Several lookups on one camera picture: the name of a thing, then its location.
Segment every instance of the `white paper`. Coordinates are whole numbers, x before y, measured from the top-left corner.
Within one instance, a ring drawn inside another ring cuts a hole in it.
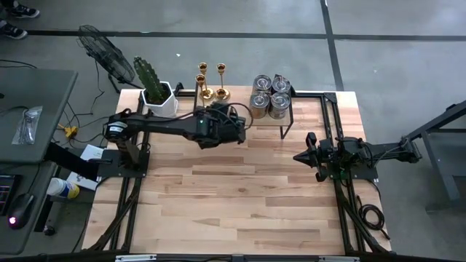
[[[97,146],[87,145],[84,151],[81,154],[81,159],[89,160],[89,159],[101,159],[102,158],[103,149],[98,148]],[[98,185],[102,178],[97,177],[97,182],[83,178],[82,176],[72,172],[69,176],[67,181],[75,183],[78,186],[82,186],[88,188],[90,190],[95,191],[95,188]]]

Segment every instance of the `gray desk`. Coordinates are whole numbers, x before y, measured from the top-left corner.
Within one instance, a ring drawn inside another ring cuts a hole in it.
[[[14,106],[43,107],[33,145],[12,145],[22,109],[0,116],[0,162],[39,163],[44,159],[77,75],[64,70],[0,69],[0,93],[4,94],[0,111]]]
[[[37,168],[47,151],[55,128],[73,89],[77,73],[62,70],[27,68],[0,69],[0,110],[13,106],[43,106],[33,145],[12,145],[12,138],[20,120],[22,110],[0,116],[0,170],[18,163],[26,165],[5,171],[5,174],[21,175],[20,185],[15,192],[24,194],[32,184]],[[23,251],[29,234],[35,226],[37,216],[44,204],[45,194],[57,165],[52,162],[40,164],[37,179],[31,193],[36,197],[29,222],[18,230],[7,225],[7,218],[0,216],[0,254],[19,254]]]

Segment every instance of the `white pot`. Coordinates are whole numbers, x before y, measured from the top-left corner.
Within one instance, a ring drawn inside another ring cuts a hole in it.
[[[169,82],[160,82],[160,84],[166,84],[168,89],[170,90],[170,96],[162,105],[154,105],[151,103],[147,103],[146,96],[143,95],[144,105],[147,106],[152,112],[154,112],[155,116],[161,117],[175,117],[176,111],[178,110],[178,100],[175,98],[175,94],[173,94],[172,87],[170,86]]]

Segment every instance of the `fan stand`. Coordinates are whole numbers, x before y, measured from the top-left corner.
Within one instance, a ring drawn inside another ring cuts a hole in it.
[[[110,80],[111,85],[114,86],[115,92],[116,92],[117,94],[119,94],[119,93],[121,92],[121,90],[118,89],[117,85],[115,84],[114,77],[113,77],[110,73],[108,73],[108,80]],[[132,86],[132,87],[136,87],[136,88],[138,88],[138,89],[142,89],[141,87],[139,87],[139,86],[137,86],[137,85],[135,85],[135,84],[133,84],[133,83],[126,82],[124,79],[117,79],[117,81],[118,81],[119,84],[129,84],[129,85]]]

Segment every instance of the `plastic bag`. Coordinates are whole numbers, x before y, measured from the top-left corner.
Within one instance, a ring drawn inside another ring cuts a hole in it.
[[[26,109],[23,117],[17,123],[16,133],[13,137],[13,145],[33,145],[36,139],[37,124],[42,113],[42,107],[36,106]]]

